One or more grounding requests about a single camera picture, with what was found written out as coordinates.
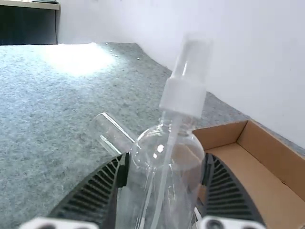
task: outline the bottle neck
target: bottle neck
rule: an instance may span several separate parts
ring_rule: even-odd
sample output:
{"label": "bottle neck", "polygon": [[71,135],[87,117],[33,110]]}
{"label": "bottle neck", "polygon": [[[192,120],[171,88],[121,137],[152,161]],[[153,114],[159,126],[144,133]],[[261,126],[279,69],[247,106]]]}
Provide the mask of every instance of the bottle neck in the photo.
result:
{"label": "bottle neck", "polygon": [[159,126],[161,126],[162,128],[168,128],[169,131],[171,131],[172,122],[177,115],[182,117],[179,134],[180,135],[192,134],[192,131],[195,129],[196,119],[194,117],[176,112],[164,111],[162,113],[162,117],[159,120],[160,121]]}

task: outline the gray carpet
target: gray carpet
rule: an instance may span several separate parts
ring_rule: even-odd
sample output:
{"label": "gray carpet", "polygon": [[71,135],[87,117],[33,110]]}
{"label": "gray carpet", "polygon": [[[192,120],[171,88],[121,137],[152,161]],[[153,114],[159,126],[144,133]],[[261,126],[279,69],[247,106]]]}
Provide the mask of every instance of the gray carpet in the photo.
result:
{"label": "gray carpet", "polygon": [[[114,114],[136,134],[156,124],[171,74],[136,44],[0,46],[0,60],[0,227],[6,229],[47,215],[109,159],[88,131],[98,113]],[[198,126],[244,119],[208,94]]]}

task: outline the black cabinet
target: black cabinet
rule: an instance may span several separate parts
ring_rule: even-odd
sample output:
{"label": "black cabinet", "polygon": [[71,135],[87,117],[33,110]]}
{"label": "black cabinet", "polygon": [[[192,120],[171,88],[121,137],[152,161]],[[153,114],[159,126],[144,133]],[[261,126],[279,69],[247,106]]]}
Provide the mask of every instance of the black cabinet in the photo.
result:
{"label": "black cabinet", "polygon": [[0,6],[0,45],[57,44],[56,10]]}

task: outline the spray bottle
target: spray bottle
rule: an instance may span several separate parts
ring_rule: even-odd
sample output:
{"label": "spray bottle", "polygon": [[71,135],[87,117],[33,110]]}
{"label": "spray bottle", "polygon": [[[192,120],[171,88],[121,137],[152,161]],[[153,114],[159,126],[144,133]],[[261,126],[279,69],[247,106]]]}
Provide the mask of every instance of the spray bottle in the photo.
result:
{"label": "spray bottle", "polygon": [[158,125],[131,148],[127,185],[117,216],[127,229],[187,229],[202,179],[204,150],[192,134],[201,117],[211,43],[185,39],[160,102]]}

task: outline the cardboard box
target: cardboard box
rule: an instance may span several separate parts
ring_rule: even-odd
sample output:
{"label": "cardboard box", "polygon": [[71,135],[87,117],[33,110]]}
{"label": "cardboard box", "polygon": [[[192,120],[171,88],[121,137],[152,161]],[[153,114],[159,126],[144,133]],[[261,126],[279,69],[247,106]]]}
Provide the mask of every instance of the cardboard box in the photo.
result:
{"label": "cardboard box", "polygon": [[[269,229],[305,228],[305,159],[252,121],[198,129],[205,151],[232,170]],[[204,203],[204,188],[199,198]]]}

